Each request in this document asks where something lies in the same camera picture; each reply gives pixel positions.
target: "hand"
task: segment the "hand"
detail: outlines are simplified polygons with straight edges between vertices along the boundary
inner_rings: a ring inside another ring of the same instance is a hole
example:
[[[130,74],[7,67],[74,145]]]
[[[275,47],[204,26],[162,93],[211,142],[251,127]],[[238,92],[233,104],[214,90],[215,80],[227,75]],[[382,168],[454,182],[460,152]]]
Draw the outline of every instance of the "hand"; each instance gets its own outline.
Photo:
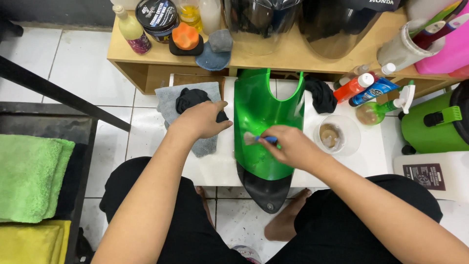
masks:
[[[270,144],[263,137],[274,136],[281,146]],[[261,143],[281,163],[300,170],[309,171],[312,164],[321,164],[329,155],[319,149],[314,142],[296,127],[274,125],[262,133]]]
[[[226,101],[205,101],[181,114],[170,126],[172,131],[182,132],[194,140],[207,139],[233,125],[227,120],[217,123],[217,115],[228,103]]]

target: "blue brush handle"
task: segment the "blue brush handle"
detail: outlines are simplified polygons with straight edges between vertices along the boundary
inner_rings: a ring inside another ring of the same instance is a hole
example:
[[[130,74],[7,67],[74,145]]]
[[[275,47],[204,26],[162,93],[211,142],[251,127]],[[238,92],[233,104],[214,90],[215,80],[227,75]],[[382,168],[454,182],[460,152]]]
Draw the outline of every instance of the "blue brush handle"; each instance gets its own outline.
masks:
[[[260,137],[261,136],[256,136],[256,141],[258,141]],[[269,142],[271,144],[277,143],[277,140],[278,140],[276,137],[265,137],[263,139],[265,139],[267,142]]]

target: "green towel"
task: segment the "green towel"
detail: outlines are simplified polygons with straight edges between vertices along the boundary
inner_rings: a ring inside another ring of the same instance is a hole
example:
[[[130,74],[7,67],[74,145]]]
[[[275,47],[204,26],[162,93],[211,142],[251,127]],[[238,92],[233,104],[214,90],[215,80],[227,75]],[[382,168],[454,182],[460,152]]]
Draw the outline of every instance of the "green towel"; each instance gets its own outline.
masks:
[[[0,134],[0,222],[53,217],[75,143]]]

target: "black shorts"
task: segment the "black shorts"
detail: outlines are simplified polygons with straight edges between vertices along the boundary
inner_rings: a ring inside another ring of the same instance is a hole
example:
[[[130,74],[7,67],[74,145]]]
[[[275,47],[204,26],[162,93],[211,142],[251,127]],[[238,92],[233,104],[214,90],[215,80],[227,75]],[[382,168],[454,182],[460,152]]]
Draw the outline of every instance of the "black shorts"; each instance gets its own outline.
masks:
[[[128,160],[106,182],[100,209],[108,222],[150,161]],[[408,202],[436,222],[443,214],[436,199],[418,183],[399,175],[368,180]],[[400,263],[369,231],[355,213],[331,190],[314,192],[295,219],[297,235],[268,264]],[[202,198],[190,179],[181,178],[173,219],[158,264],[247,264],[229,249],[210,224]]]

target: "orange foam applicator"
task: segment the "orange foam applicator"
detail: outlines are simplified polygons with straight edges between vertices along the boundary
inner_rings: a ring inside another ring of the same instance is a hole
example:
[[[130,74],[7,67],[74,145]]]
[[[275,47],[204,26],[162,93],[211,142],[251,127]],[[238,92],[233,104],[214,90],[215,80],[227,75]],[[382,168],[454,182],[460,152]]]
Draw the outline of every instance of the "orange foam applicator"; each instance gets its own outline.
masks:
[[[183,50],[191,50],[199,44],[199,33],[195,27],[191,27],[184,22],[173,29],[173,41],[176,46]]]

